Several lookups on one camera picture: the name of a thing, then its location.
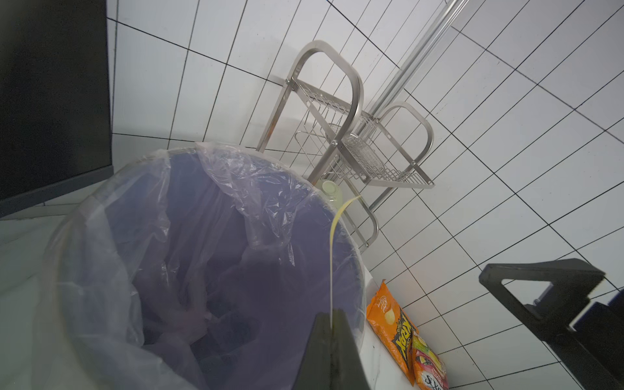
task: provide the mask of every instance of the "white tile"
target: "white tile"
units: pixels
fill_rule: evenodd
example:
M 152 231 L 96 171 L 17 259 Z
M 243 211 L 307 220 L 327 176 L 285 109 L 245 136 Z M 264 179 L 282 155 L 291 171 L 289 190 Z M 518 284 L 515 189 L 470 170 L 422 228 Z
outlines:
M 431 111 L 482 53 L 470 39 L 458 36 L 412 95 Z
M 244 7 L 245 0 L 201 0 L 191 38 L 191 50 L 226 62 Z
M 517 67 L 581 1 L 529 1 L 492 42 L 489 50 L 509 65 Z
M 391 0 L 370 0 L 362 16 L 357 22 L 357 27 L 365 35 L 370 36 L 377 26 L 379 19 L 386 12 Z
M 611 126 L 607 131 L 618 140 L 624 142 L 624 120 L 621 120 L 615 125 Z
M 458 234 L 513 194 L 498 177 L 492 175 L 443 213 L 440 221 L 452 234 Z
M 435 317 L 440 316 L 436 307 L 426 296 L 423 296 L 411 305 L 404 307 L 403 311 L 415 326 L 420 326 L 425 322 L 431 321 Z
M 440 38 L 436 46 L 429 53 L 427 58 L 424 59 L 422 65 L 416 70 L 411 79 L 405 84 L 405 89 L 408 91 L 414 91 L 414 89 L 420 84 L 420 82 L 425 78 L 425 76 L 429 73 L 432 67 L 438 62 L 440 57 L 448 50 L 449 46 L 455 41 L 455 38 L 459 35 L 457 31 L 454 29 L 448 29 L 444 35 Z M 406 55 L 403 59 L 409 55 L 408 53 L 414 50 L 414 44 L 407 50 Z
M 382 57 L 383 53 L 370 41 L 366 41 L 355 61 L 353 61 L 353 68 L 359 73 L 362 80 L 366 80 Z
M 470 149 L 496 171 L 571 111 L 553 95 L 536 87 Z
M 204 141 L 238 145 L 264 84 L 263 79 L 228 66 Z
M 418 34 L 423 31 L 427 21 L 436 18 L 436 8 L 440 0 L 421 0 L 411 11 L 405 23 L 400 26 L 396 36 L 385 50 L 385 53 L 395 64 L 407 52 Z
M 472 145 L 494 125 L 535 84 L 518 72 L 512 73 L 465 121 L 454 134 L 466 145 Z
M 598 31 L 548 75 L 541 85 L 572 107 L 577 107 L 622 71 L 624 62 L 624 10 L 619 10 Z
M 375 65 L 375 68 L 373 68 L 366 81 L 364 81 L 364 90 L 367 91 L 364 94 L 364 107 L 370 104 L 382 84 L 397 70 L 398 68 L 388 58 L 385 56 L 379 58 L 377 65 Z
M 421 123 L 416 118 L 414 118 L 414 116 L 410 114 L 410 112 L 407 109 L 401 107 L 398 110 L 396 110 L 396 113 L 394 115 L 392 115 L 392 119 L 390 119 L 390 121 L 385 126 L 385 128 L 392 135 L 392 137 L 396 140 L 396 142 L 398 142 L 399 144 L 403 144 L 407 140 L 407 138 L 420 125 Z M 424 130 L 424 127 L 422 127 L 419 130 L 418 134 L 421 135 L 419 141 L 423 143 L 426 142 L 426 131 Z M 389 139 L 387 139 L 383 135 L 380 135 L 375 140 L 375 145 L 377 145 L 380 151 L 388 158 L 396 152 L 396 147 L 392 144 L 392 142 L 390 142 Z M 416 157 L 420 153 L 421 150 L 419 150 L 418 153 L 412 157 Z M 403 157 L 401 158 L 404 161 L 401 165 L 407 166 L 407 162 L 405 161 L 405 158 Z
M 481 5 L 483 5 L 484 2 L 485 0 L 470 0 L 468 3 L 466 3 L 466 5 L 464 5 L 464 8 L 462 8 L 462 11 L 459 13 L 459 15 L 457 15 L 457 17 L 453 21 L 452 26 L 460 31 L 463 30 L 463 28 L 470 21 L 470 19 L 472 19 L 472 17 L 479 10 L 479 8 L 481 8 Z
M 300 148 L 293 139 L 293 135 L 296 131 L 304 131 L 304 128 L 300 127 L 300 125 L 307 111 L 308 108 L 303 104 L 301 99 L 299 99 L 296 94 L 291 93 L 290 97 L 286 101 L 284 110 L 275 125 L 273 134 L 271 135 L 271 138 L 269 138 L 267 148 L 274 150 L 287 150 L 289 152 L 299 152 Z
M 436 217 L 418 197 L 412 199 L 383 228 L 388 241 L 394 248 L 399 248 L 419 231 L 425 228 Z
M 416 279 L 408 270 L 403 271 L 403 273 L 390 281 L 388 288 L 402 308 L 425 295 Z
M 485 379 L 464 348 L 453 349 L 439 357 L 446 365 L 450 388 Z
M 624 287 L 623 250 L 624 229 L 620 229 L 578 251 L 590 264 L 606 272 L 607 278 L 617 288 L 621 288 Z
M 355 58 L 358 56 L 362 47 L 364 47 L 365 43 L 366 43 L 366 37 L 362 35 L 362 33 L 359 32 L 358 30 L 353 29 L 351 31 L 351 35 L 349 36 L 349 39 L 347 39 L 346 43 L 344 44 L 343 49 L 340 50 L 340 56 L 343 59 L 345 59 L 345 61 L 352 64 L 353 61 L 355 61 Z M 345 81 L 345 78 L 346 76 L 344 72 L 342 71 L 342 69 L 340 69 L 335 64 L 332 64 L 331 70 L 329 71 L 329 73 L 327 74 L 327 77 L 325 77 L 325 80 L 323 81 L 323 84 L 321 85 L 321 89 L 326 90 L 334 95 L 336 91 L 338 90 L 340 91 L 351 90 L 348 87 L 348 83 L 345 82 L 345 84 L 343 84 L 343 82 Z
M 394 65 L 392 65 L 392 66 L 393 66 L 394 69 L 388 74 L 388 76 L 386 77 L 386 80 L 384 80 L 384 82 L 379 86 L 379 88 L 377 89 L 377 92 L 374 93 L 373 98 L 370 99 L 370 101 L 368 102 L 368 105 L 364 106 L 364 111 L 370 112 L 372 110 L 372 108 L 375 105 L 375 103 L 377 102 L 377 100 L 379 100 L 379 98 L 384 93 L 384 91 L 386 90 L 388 85 L 392 82 L 394 77 L 399 73 L 400 68 L 397 68 Z
M 196 9 L 197 0 L 126 0 L 119 2 L 119 21 L 188 47 Z
M 601 134 L 518 195 L 550 223 L 624 180 L 623 163 L 624 145 Z
M 429 293 L 429 299 L 440 313 L 448 313 L 487 293 L 487 289 L 479 283 L 479 274 L 481 270 L 475 267 Z
M 310 161 L 305 154 L 298 154 L 295 160 L 290 164 L 289 168 L 294 170 L 298 175 L 303 176 L 310 166 Z
M 321 23 L 321 27 L 319 27 L 314 39 L 325 41 L 333 47 L 334 50 L 340 52 L 353 30 L 353 25 L 349 23 L 344 16 L 340 15 L 338 11 L 331 7 L 327 12 L 327 15 L 325 15 L 323 23 Z M 301 73 L 299 74 L 299 79 L 315 87 L 319 87 L 323 84 L 323 81 L 329 73 L 332 65 L 333 62 L 325 54 L 320 52 L 313 54 L 303 66 Z
M 505 288 L 523 305 L 533 305 L 550 284 L 542 280 L 512 280 Z
M 416 194 L 411 188 L 397 188 L 388 198 L 375 210 L 375 216 L 379 226 L 383 227 L 392 217 L 395 216 Z
M 474 266 L 461 246 L 455 240 L 449 240 L 409 270 L 428 294 Z
M 46 200 L 46 205 L 70 205 L 70 204 L 78 204 L 85 200 L 89 195 L 95 192 L 100 186 L 104 183 L 104 181 L 95 183 L 92 185 L 88 185 L 84 188 L 81 188 L 76 191 L 72 191 L 70 193 L 66 193 L 65 195 L 61 195 L 60 197 Z
M 444 127 L 440 126 L 438 129 L 440 129 L 438 133 L 442 134 L 442 136 L 445 136 Z M 426 132 L 424 130 L 424 127 L 420 127 L 417 130 L 418 131 L 415 134 L 418 134 L 418 138 L 412 137 L 412 139 L 409 140 L 408 146 L 410 146 L 412 143 L 417 145 L 419 144 L 420 150 L 416 149 L 416 151 L 420 153 L 426 142 Z M 428 155 L 425 156 L 425 159 L 419 165 L 422 170 L 427 174 L 427 176 L 429 176 L 429 178 L 433 180 L 440 173 L 442 173 L 442 171 L 444 171 L 453 161 L 455 161 L 462 153 L 464 153 L 466 151 L 466 148 L 455 137 L 446 137 L 442 141 L 442 143 L 439 144 L 438 148 L 434 149 L 434 144 L 431 144 L 431 149 L 429 150 L 430 152 L 428 152 Z
M 453 388 L 453 390 L 492 390 L 489 383 L 487 381 L 477 382 L 473 384 L 467 384 L 465 386 L 459 386 L 458 388 Z
M 370 35 L 371 41 L 385 51 L 403 23 L 410 15 L 416 2 L 411 0 L 393 0 L 384 11 L 377 26 Z
M 106 17 L 117 19 L 117 0 L 106 0 Z
M 466 151 L 440 173 L 434 188 L 422 191 L 422 201 L 434 214 L 442 215 L 491 174 L 472 153 Z
M 513 71 L 492 54 L 484 52 L 432 113 L 447 129 L 455 131 Z
M 601 132 L 582 115 L 571 112 L 503 166 L 497 175 L 514 191 L 519 191 Z
M 181 140 L 169 141 L 169 149 L 193 148 L 193 147 L 195 147 L 195 142 L 192 142 L 192 141 L 181 141 Z
M 551 364 L 492 379 L 490 384 L 494 390 L 580 389 L 561 364 Z
M 513 196 L 456 238 L 480 264 L 545 225 L 523 201 Z
M 545 227 L 483 262 L 481 268 L 489 263 L 515 264 L 551 261 L 560 258 L 571 250 L 570 245 L 552 228 Z
M 624 73 L 589 98 L 578 111 L 603 129 L 608 129 L 624 117 L 622 106 L 624 106 Z
M 299 51 L 314 40 L 328 8 L 329 2 L 325 0 L 302 1 L 299 4 L 271 69 L 271 75 L 286 78 Z
M 492 294 L 468 302 L 443 317 L 464 345 L 520 324 Z
M 110 114 L 113 112 L 113 83 L 115 82 L 115 36 L 117 35 L 117 23 L 106 20 L 106 44 L 109 59 L 109 104 Z
M 572 246 L 580 248 L 624 226 L 624 185 L 620 184 L 552 224 Z
M 185 57 L 181 47 L 117 27 L 114 132 L 169 137 Z
M 296 0 L 248 1 L 228 64 L 267 77 L 298 3 Z
M 466 351 L 486 378 L 516 373 L 557 361 L 524 325 L 469 344 Z
M 487 47 L 522 9 L 528 0 L 486 1 L 462 29 L 481 46 Z
M 221 62 L 188 53 L 175 109 L 172 138 L 203 140 L 224 69 L 225 65 Z
M 267 122 L 271 117 L 277 98 L 281 92 L 281 86 L 272 82 L 266 82 L 256 108 L 253 110 L 249 125 L 243 136 L 242 146 L 256 147 L 265 132 Z
M 536 82 L 542 80 L 622 4 L 622 0 L 585 0 L 518 70 Z
M 444 168 L 446 168 L 451 161 L 453 161 L 457 156 L 459 156 L 466 148 L 455 139 L 455 137 L 450 137 L 449 131 L 442 126 L 440 122 L 436 120 L 436 118 L 431 115 L 426 116 L 425 118 L 431 128 L 433 129 L 433 142 L 431 142 L 431 147 L 427 154 L 423 157 L 423 163 L 420 163 L 420 167 L 425 170 L 425 173 L 430 177 L 434 178 L 437 176 Z M 444 144 L 444 148 L 440 148 L 437 150 L 438 146 L 441 146 L 443 142 L 449 139 L 448 143 Z M 424 150 L 425 145 L 427 144 L 427 130 L 423 125 L 420 125 L 414 130 L 412 134 L 409 135 L 407 140 L 401 145 L 403 150 L 405 150 L 410 157 L 416 158 L 421 152 Z M 429 156 L 437 152 L 435 157 L 431 158 L 431 161 L 428 163 L 424 163 L 424 161 L 429 159 Z M 402 154 L 399 152 L 395 152 L 390 162 L 396 167 L 397 165 L 400 168 L 407 167 L 407 162 Z
M 377 267 L 371 271 L 371 275 L 378 285 L 385 279 L 386 282 L 391 281 L 399 276 L 403 271 L 407 270 L 401 258 L 393 253 L 387 259 L 382 261 Z
M 451 234 L 440 221 L 433 221 L 429 226 L 409 240 L 397 252 L 408 267 L 433 252 L 437 247 L 451 239 Z
M 441 354 L 461 346 L 459 340 L 449 326 L 446 325 L 442 317 L 419 326 L 418 332 L 436 354 Z
M 379 234 L 375 242 L 362 253 L 362 261 L 368 270 L 375 268 L 380 262 L 392 255 L 394 249 L 383 234 Z
M 158 149 L 166 149 L 168 140 L 134 135 L 113 134 L 113 167 L 118 172 L 126 164 Z
M 367 2 L 360 0 L 334 0 L 332 5 L 355 24 L 362 16 Z

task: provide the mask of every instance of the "chip bag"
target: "chip bag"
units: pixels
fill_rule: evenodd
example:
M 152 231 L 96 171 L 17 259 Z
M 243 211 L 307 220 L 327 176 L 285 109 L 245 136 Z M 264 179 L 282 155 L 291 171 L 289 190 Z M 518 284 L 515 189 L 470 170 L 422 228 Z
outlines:
M 429 349 L 417 329 L 412 332 L 412 358 L 418 387 L 422 390 L 449 390 L 444 362 Z
M 412 332 L 417 329 L 384 282 L 366 307 L 366 319 L 413 386 Z

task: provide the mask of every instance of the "black metal bracket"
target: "black metal bracket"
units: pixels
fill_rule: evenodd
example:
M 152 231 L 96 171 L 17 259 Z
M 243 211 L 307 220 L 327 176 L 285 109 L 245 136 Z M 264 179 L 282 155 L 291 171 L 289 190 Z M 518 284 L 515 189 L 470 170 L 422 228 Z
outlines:
M 538 339 L 545 341 L 587 390 L 624 389 L 624 296 L 605 306 L 587 295 L 605 273 L 580 259 L 533 264 L 488 264 L 479 281 Z M 549 281 L 534 301 L 523 305 L 502 284 L 505 279 Z

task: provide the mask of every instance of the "black monitor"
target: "black monitor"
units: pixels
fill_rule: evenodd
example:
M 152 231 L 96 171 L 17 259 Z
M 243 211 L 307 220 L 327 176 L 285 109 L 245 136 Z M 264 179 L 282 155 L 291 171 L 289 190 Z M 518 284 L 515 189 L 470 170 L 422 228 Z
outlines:
M 0 1 L 0 217 L 112 175 L 104 0 Z

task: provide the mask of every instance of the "clear plastic liner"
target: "clear plastic liner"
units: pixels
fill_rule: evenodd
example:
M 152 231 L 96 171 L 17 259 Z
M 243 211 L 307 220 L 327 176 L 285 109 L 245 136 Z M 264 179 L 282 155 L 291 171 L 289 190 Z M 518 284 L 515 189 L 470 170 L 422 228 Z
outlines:
M 290 389 L 329 311 L 335 210 L 271 158 L 198 143 L 129 164 L 53 235 L 34 324 L 35 389 Z M 341 223 L 334 307 L 364 326 Z

